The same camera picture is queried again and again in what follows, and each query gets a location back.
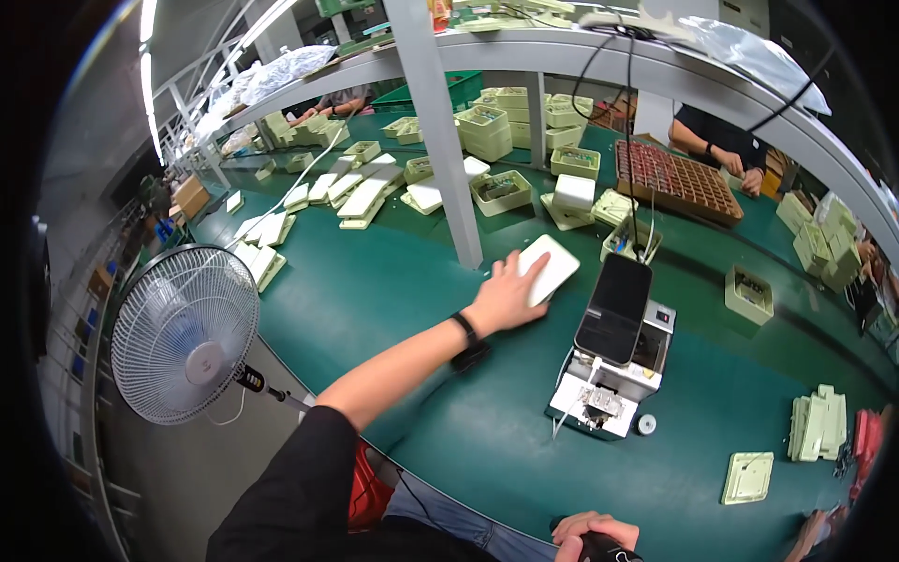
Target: hand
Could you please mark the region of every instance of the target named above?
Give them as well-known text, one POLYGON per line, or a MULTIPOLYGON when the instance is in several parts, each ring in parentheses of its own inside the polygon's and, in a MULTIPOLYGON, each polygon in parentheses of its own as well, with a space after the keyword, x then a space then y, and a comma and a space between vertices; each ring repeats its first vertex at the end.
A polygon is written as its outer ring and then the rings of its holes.
POLYGON ((530 288, 549 263, 549 253, 543 254, 523 276, 518 275, 519 250, 502 261, 494 262, 493 275, 481 285, 475 302, 462 310, 482 339, 499 330, 521 326, 547 313, 547 303, 528 306, 530 288))
POLYGON ((824 525, 824 522, 826 521, 827 513, 820 509, 816 509, 808 516, 806 522, 802 524, 802 529, 799 531, 799 542, 802 543, 803 550, 805 551, 803 556, 808 554, 808 551, 814 546, 814 540, 818 538, 821 526, 824 525))
POLYGON ((740 159, 740 155, 713 146, 712 157, 715 158, 719 164, 727 168, 727 172, 733 177, 743 177, 743 160, 740 159))
POLYGON ((581 554, 583 542, 580 536, 586 534, 587 531, 596 531, 609 535, 619 545, 628 550, 636 548, 636 539, 640 535, 640 528, 636 525, 629 525, 620 521, 615 521, 611 515, 600 515, 596 512, 578 513, 565 517, 553 530, 553 542, 563 545, 556 555, 556 562, 577 562, 578 556, 581 554), (578 541, 570 542, 571 537, 578 537, 578 541), (573 557, 567 556, 574 547, 578 547, 573 557))
POLYGON ((862 263, 870 261, 877 250, 870 242, 856 242, 855 247, 859 250, 859 258, 862 263))
POLYGON ((761 172, 761 168, 747 170, 743 183, 740 184, 740 189, 752 197, 758 197, 759 193, 761 193, 761 181, 764 177, 765 174, 761 172))

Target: wristband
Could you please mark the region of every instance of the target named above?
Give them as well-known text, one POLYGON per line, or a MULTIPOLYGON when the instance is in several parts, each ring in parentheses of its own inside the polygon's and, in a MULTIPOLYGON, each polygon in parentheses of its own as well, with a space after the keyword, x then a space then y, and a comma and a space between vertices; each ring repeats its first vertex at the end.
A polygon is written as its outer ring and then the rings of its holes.
POLYGON ((468 347, 464 352, 449 360, 449 364, 452 365, 453 370, 457 373, 462 373, 481 362, 484 357, 490 353, 490 346, 487 345, 484 340, 477 337, 475 328, 473 328, 471 323, 462 316, 462 313, 456 312, 450 318, 462 326, 462 329, 465 330, 465 337, 468 342, 468 347))

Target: smartphone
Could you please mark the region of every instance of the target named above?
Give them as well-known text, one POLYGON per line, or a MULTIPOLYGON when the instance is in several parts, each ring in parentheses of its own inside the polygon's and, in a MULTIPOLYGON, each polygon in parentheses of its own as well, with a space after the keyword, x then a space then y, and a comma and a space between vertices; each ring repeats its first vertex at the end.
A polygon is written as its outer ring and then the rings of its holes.
POLYGON ((582 352, 623 366, 634 356, 653 270, 618 254, 609 254, 574 335, 582 352))

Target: green crate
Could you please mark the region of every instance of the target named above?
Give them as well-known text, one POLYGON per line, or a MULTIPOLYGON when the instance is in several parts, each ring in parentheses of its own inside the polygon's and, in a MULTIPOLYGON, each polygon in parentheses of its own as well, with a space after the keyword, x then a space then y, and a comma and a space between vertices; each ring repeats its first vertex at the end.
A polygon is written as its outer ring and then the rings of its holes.
MULTIPOLYGON (((484 87, 484 78, 481 75, 481 71, 447 72, 445 75, 453 111, 460 112, 472 107, 474 100, 481 96, 481 88, 484 87)), ((408 85, 401 86, 390 94, 382 95, 371 103, 371 107, 375 110, 375 113, 415 111, 408 85)))
POLYGON ((347 10, 359 10, 375 4, 375 0, 316 0, 318 15, 330 18, 347 10))

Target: fan guard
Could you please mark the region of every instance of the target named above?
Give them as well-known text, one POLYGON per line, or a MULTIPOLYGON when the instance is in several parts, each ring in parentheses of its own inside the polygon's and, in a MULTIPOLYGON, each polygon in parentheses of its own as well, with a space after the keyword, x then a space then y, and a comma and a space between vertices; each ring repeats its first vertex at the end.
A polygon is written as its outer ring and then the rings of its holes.
POLYGON ((173 248, 124 291, 112 327, 116 386, 149 422, 186 422, 243 371, 258 325, 259 293, 239 258, 214 245, 173 248))

